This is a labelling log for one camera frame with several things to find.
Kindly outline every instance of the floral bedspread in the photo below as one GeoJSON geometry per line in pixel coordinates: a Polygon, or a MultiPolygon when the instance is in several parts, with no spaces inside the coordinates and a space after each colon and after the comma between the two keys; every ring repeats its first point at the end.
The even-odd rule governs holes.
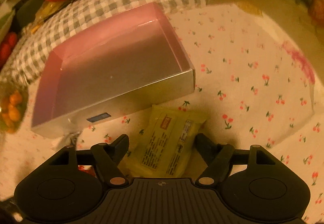
{"type": "MultiPolygon", "coordinates": [[[[215,142],[268,149],[309,185],[303,219],[319,221],[324,216],[323,86],[299,48],[267,15],[242,3],[184,11],[169,20],[196,68],[196,90],[162,105],[208,113],[201,132],[215,142]]],[[[30,86],[21,129],[0,149],[0,199],[11,196],[18,181],[55,152],[58,141],[30,131],[37,86],[30,86]]],[[[147,109],[89,126],[77,148],[110,143],[126,133],[131,155],[149,116],[147,109]]],[[[195,179],[205,167],[194,151],[185,176],[195,179]]]]}

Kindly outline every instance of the small orange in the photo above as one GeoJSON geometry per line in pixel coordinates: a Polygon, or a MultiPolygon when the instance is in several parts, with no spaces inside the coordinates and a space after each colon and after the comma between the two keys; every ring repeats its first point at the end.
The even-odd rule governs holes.
{"type": "Polygon", "coordinates": [[[1,103],[0,103],[1,112],[6,112],[6,111],[8,111],[8,105],[9,105],[9,98],[8,98],[8,97],[4,97],[4,98],[1,100],[1,103]]]}
{"type": "Polygon", "coordinates": [[[15,92],[10,95],[9,101],[13,106],[16,106],[17,104],[22,103],[22,95],[18,90],[15,90],[15,92]]]}
{"type": "Polygon", "coordinates": [[[15,128],[9,128],[6,130],[7,133],[15,133],[16,129],[15,128]]]}
{"type": "Polygon", "coordinates": [[[14,128],[15,124],[14,122],[10,119],[8,113],[1,113],[2,119],[4,120],[4,123],[9,127],[9,128],[14,128]]]}
{"type": "Polygon", "coordinates": [[[19,110],[14,106],[10,107],[10,104],[9,104],[9,118],[14,122],[20,121],[21,119],[21,114],[19,110]]]}

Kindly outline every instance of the checkered pillow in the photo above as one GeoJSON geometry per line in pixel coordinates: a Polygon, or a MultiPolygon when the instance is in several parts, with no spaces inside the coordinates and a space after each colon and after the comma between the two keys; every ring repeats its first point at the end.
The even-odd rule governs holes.
{"type": "Polygon", "coordinates": [[[23,37],[1,71],[0,81],[31,83],[44,69],[49,53],[76,33],[112,15],[156,2],[165,13],[206,6],[208,0],[77,0],[58,12],[29,37],[23,37]]]}

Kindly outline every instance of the pink box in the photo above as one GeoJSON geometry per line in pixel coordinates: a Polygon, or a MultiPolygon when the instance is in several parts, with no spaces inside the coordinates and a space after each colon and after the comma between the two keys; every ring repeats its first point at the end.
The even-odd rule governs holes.
{"type": "Polygon", "coordinates": [[[32,131],[49,138],[194,92],[195,70],[155,3],[112,16],[50,53],[32,131]]]}

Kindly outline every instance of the yellow bag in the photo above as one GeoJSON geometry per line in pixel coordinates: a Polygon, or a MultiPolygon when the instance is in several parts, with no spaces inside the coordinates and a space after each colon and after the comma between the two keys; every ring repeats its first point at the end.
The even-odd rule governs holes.
{"type": "Polygon", "coordinates": [[[153,105],[150,122],[129,157],[136,177],[177,178],[184,173],[195,136],[207,115],[153,105]]]}

